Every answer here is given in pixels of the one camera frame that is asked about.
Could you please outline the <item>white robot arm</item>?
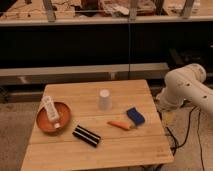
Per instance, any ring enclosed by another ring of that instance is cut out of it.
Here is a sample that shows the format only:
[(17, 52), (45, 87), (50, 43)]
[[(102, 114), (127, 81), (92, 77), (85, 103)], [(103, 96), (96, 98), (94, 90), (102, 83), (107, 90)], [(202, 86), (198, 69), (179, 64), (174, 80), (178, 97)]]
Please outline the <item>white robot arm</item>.
[(205, 79), (204, 67), (196, 63), (169, 71), (164, 77), (165, 87), (157, 95), (159, 108), (175, 110), (188, 100), (213, 116), (213, 89), (203, 84)]

